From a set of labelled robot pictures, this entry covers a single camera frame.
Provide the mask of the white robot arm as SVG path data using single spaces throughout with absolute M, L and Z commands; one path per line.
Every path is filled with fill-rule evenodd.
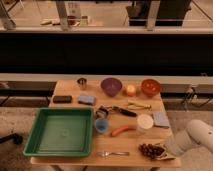
M 187 151 L 205 147 L 213 153 L 213 126 L 202 120 L 191 120 L 184 130 L 168 137 L 158 144 L 163 149 L 157 160 L 170 160 L 182 156 Z

